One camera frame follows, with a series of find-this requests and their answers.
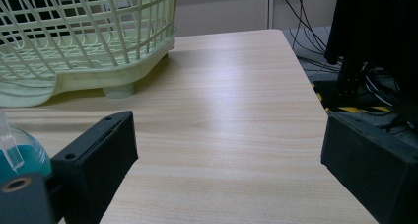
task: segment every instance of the screw hole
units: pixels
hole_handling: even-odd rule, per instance
[[[65,159],[70,160],[70,159],[74,159],[76,157],[76,155],[74,153],[70,153],[65,155]]]
[[[26,187],[30,182],[31,178],[18,178],[8,182],[5,186],[3,186],[3,192],[13,192],[19,190],[21,188]]]

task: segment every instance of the light green plastic basket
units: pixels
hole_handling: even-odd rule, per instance
[[[0,0],[0,107],[135,93],[174,46],[176,0]]]

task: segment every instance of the wooden table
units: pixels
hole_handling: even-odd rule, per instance
[[[320,163],[326,114],[280,31],[180,37],[135,87],[5,110],[51,156],[134,112],[139,160],[103,223],[375,222]]]

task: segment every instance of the computer monitor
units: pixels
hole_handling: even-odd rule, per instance
[[[314,83],[325,107],[377,106],[383,99],[418,126],[416,54],[418,0],[337,0],[325,58],[330,64],[342,59],[341,69],[335,82]],[[396,81],[394,89],[367,84],[376,67]],[[361,102],[359,91],[367,87],[380,99]]]

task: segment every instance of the black cable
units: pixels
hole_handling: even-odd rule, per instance
[[[297,40],[297,36],[294,36],[294,35],[293,35],[292,30],[289,30],[289,33],[290,33],[290,35],[291,35],[291,36],[292,36],[292,38],[293,38],[293,42],[297,43],[297,44],[298,44],[298,46],[300,46],[302,49],[307,50],[307,51],[312,52],[312,53],[315,53],[315,54],[323,55],[323,52],[315,51],[315,50],[312,50],[312,49],[309,49],[309,48],[306,48],[306,47],[302,46],[302,45],[299,43],[299,41]]]

